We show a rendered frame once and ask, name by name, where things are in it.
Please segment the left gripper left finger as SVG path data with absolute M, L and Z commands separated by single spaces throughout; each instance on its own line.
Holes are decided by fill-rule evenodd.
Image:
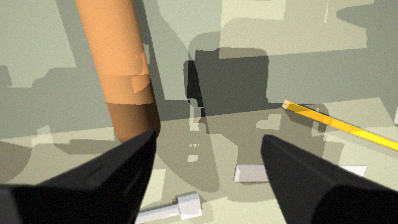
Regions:
M 135 224 L 155 154 L 147 130 L 39 184 L 0 184 L 0 224 Z

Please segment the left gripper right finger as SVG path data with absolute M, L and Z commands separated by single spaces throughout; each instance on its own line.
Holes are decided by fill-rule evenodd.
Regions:
M 286 224 L 398 224 L 398 191 L 274 135 L 261 156 Z

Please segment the yellow pencil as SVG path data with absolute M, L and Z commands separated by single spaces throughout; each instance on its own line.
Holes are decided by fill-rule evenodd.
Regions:
M 285 100 L 283 108 L 398 151 L 398 143 Z

